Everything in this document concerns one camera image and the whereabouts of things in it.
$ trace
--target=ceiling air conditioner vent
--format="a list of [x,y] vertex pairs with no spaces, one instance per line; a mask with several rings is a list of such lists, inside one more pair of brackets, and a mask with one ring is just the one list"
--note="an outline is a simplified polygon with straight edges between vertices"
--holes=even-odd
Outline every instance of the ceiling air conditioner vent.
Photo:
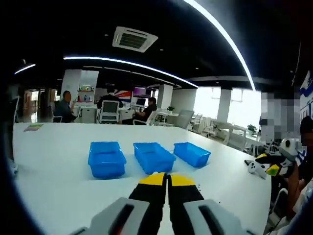
[[157,36],[146,32],[132,28],[116,27],[112,46],[145,52],[156,40]]

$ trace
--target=potted plant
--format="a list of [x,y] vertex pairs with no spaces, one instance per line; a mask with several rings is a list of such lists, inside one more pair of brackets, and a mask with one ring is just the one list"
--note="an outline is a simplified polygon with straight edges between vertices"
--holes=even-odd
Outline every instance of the potted plant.
[[256,127],[250,124],[250,125],[248,126],[248,131],[247,131],[247,132],[248,132],[248,135],[249,135],[249,136],[252,136],[253,134],[256,133]]
[[168,106],[167,110],[169,113],[172,113],[175,108],[172,106]]

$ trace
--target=plastic basket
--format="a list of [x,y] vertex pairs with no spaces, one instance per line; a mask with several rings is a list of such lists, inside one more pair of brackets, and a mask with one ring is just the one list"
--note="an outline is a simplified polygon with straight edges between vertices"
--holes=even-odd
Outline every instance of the plastic basket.
[[134,143],[134,154],[144,172],[169,172],[176,157],[158,143]]
[[174,146],[174,154],[193,167],[206,165],[211,155],[211,152],[189,142],[175,143]]
[[118,142],[91,142],[88,165],[95,178],[119,177],[125,173],[125,163]]

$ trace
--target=black ceiling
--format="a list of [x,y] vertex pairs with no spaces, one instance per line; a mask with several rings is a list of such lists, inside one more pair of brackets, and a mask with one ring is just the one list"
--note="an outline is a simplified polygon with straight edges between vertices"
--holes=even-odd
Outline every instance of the black ceiling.
[[[233,39],[253,77],[290,81],[296,69],[300,39],[296,24],[282,4],[271,2],[214,0],[210,1],[214,5],[211,14]],[[64,69],[84,65],[134,71],[170,82],[176,80],[120,63],[63,61],[63,56],[70,55],[127,60],[184,79],[246,75],[224,37],[183,0],[115,0],[110,3],[89,0],[84,4],[15,6],[9,8],[5,16],[9,52],[7,74],[21,68],[22,59],[36,64],[13,76],[14,81],[55,86],[60,83],[57,79],[62,77]],[[148,32],[158,39],[145,53],[112,47],[117,26]],[[107,82],[106,79],[114,80],[116,84],[147,86],[158,83],[144,76],[128,72],[123,75],[123,72],[114,70],[101,71],[100,75],[99,78],[105,80],[103,83]],[[191,88],[178,83],[183,88]]]

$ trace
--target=game controller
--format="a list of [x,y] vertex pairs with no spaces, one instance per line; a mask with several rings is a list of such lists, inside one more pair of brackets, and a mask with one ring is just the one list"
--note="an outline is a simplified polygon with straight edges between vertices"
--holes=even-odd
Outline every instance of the game controller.
[[259,174],[259,176],[263,179],[266,178],[266,172],[263,170],[261,164],[257,163],[257,162],[251,162],[248,165],[248,171],[249,173],[253,174],[254,172],[257,172]]

